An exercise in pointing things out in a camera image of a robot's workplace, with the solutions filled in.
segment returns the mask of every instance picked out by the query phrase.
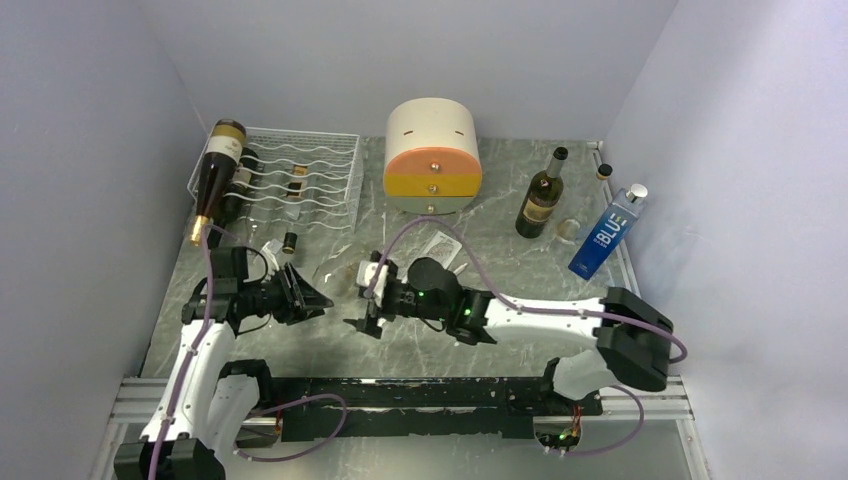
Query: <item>gold foil bottle top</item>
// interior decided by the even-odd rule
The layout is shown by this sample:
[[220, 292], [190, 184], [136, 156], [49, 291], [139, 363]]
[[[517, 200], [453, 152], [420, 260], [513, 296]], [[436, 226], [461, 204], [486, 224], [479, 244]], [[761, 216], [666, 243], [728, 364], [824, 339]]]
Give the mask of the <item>gold foil bottle top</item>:
[[203, 215], [194, 217], [194, 223], [191, 225], [191, 233], [188, 237], [192, 245], [200, 245], [200, 240], [203, 236], [203, 226], [207, 223], [209, 223], [209, 217], [204, 217]]

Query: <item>black cable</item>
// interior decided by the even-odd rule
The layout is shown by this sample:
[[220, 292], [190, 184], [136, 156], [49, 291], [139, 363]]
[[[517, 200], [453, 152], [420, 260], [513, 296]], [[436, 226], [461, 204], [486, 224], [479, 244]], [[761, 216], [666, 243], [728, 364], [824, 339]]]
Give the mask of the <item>black cable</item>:
[[247, 330], [245, 330], [243, 332], [239, 332], [238, 334], [244, 335], [246, 333], [253, 333], [257, 330], [261, 330], [261, 329], [265, 328], [266, 326], [268, 326], [269, 323], [271, 323], [271, 315], [268, 315], [268, 319], [265, 320], [265, 323], [263, 323], [262, 325], [259, 325], [258, 327], [248, 328]]
[[265, 280], [265, 277], [267, 277], [268, 274], [271, 273], [271, 267], [268, 265], [268, 259], [265, 258], [265, 255], [262, 255], [262, 253], [259, 250], [255, 249], [253, 247], [244, 247], [244, 248], [246, 248], [250, 252], [253, 252], [253, 254], [256, 255], [257, 257], [261, 258], [262, 263], [265, 264], [265, 273], [262, 274], [261, 277], [257, 278], [256, 280], [251, 280], [249, 282], [244, 282], [244, 283], [247, 283], [247, 284], [261, 283], [262, 280]]
[[427, 325], [427, 327], [428, 327], [430, 330], [434, 331], [434, 332], [442, 333], [442, 332], [444, 332], [444, 331], [445, 331], [445, 329], [447, 329], [447, 328], [448, 328], [447, 324], [445, 324], [444, 322], [439, 322], [439, 323], [441, 323], [441, 324], [442, 324], [442, 328], [441, 328], [441, 329], [438, 329], [438, 328], [434, 327], [434, 326], [433, 326], [430, 322], [428, 322], [427, 320], [424, 320], [423, 318], [419, 318], [418, 320], [421, 320], [422, 322], [424, 322], [424, 325]]

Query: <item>black bottle cap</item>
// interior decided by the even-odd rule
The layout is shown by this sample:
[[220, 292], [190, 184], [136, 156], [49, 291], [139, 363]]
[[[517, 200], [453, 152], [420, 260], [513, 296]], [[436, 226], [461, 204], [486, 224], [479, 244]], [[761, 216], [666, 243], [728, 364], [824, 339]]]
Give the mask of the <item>black bottle cap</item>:
[[254, 158], [245, 158], [245, 155], [249, 155], [254, 158], [259, 158], [259, 155], [257, 155], [251, 148], [244, 147], [241, 149], [241, 158], [239, 159], [239, 163], [251, 170], [256, 170], [256, 167], [259, 166], [259, 162], [254, 160]]
[[612, 175], [612, 167], [607, 163], [602, 163], [601, 166], [598, 167], [598, 173], [596, 176], [600, 180], [606, 180], [610, 175]]
[[554, 150], [554, 158], [557, 160], [565, 160], [568, 158], [568, 149], [565, 147], [557, 147], [556, 150]]
[[286, 236], [283, 237], [283, 253], [288, 253], [289, 255], [293, 254], [296, 246], [297, 234], [294, 232], [286, 232]]

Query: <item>bottle neck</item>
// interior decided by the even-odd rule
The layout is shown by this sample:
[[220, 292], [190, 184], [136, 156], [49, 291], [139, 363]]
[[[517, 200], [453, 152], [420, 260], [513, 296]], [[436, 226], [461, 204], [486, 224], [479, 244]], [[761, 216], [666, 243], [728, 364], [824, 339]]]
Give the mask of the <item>bottle neck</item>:
[[559, 173], [562, 171], [563, 164], [565, 164], [565, 160], [551, 157], [551, 161], [548, 163], [548, 168], [545, 169], [545, 175], [549, 178], [557, 178]]

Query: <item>gray table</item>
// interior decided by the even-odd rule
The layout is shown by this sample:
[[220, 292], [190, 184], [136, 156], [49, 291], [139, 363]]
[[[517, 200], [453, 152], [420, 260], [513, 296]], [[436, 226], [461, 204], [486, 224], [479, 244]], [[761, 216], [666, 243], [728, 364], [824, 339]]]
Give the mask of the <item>gray table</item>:
[[[550, 153], [562, 143], [481, 139], [484, 180], [480, 194], [462, 212], [444, 218], [467, 237], [494, 282], [507, 294], [580, 299], [603, 295], [608, 285], [638, 292], [626, 250], [617, 249], [592, 281], [586, 282], [566, 267], [577, 247], [562, 244], [553, 235], [553, 225], [582, 205], [587, 196], [598, 196], [599, 206], [609, 198], [608, 190], [603, 193], [597, 189], [596, 159], [584, 142], [565, 142], [570, 151], [562, 173], [565, 194], [552, 225], [534, 240], [524, 239], [515, 232], [515, 216], [530, 177], [544, 167]], [[318, 265], [344, 245], [361, 242], [368, 248], [380, 249], [394, 232], [415, 218], [386, 205], [381, 178], [384, 146], [382, 138], [363, 139], [365, 178], [355, 233], [322, 227], [300, 232], [294, 263], [305, 278], [311, 279]], [[244, 228], [236, 225], [236, 233], [245, 235]], [[393, 260], [401, 266], [408, 265], [435, 228], [427, 225], [411, 231], [392, 255]], [[282, 239], [285, 231], [285, 225], [272, 224], [256, 231], [252, 243], [261, 247], [270, 238]], [[463, 250], [453, 266], [465, 262], [468, 257]], [[176, 357], [180, 309], [203, 275], [199, 249], [185, 243], [163, 301], [143, 377], [169, 375]], [[484, 288], [471, 265], [459, 279], [463, 285]], [[398, 319], [385, 325], [383, 338], [378, 341], [355, 332], [341, 321], [360, 316], [362, 302], [337, 300], [327, 315], [292, 327], [272, 322], [262, 334], [239, 337], [232, 358], [263, 358], [278, 377], [510, 376], [539, 375], [551, 358], [577, 353], [554, 342], [460, 345], [414, 319]], [[243, 328], [258, 322], [260, 319], [248, 319]], [[632, 428], [632, 422], [592, 425], [588, 446], [613, 442]], [[382, 479], [399, 475], [411, 480], [498, 480], [522, 474], [577, 478], [573, 475], [579, 472], [591, 478], [689, 478], [673, 422], [649, 422], [645, 433], [627, 448], [602, 457], [570, 459], [568, 464], [545, 457], [527, 445], [527, 441], [507, 441], [493, 435], [346, 438], [291, 464], [252, 465], [233, 460], [228, 468], [234, 478], [257, 479], [280, 478], [283, 474], [289, 479], [310, 480]], [[258, 454], [273, 455], [299, 448], [303, 445], [278, 445], [274, 452]]]

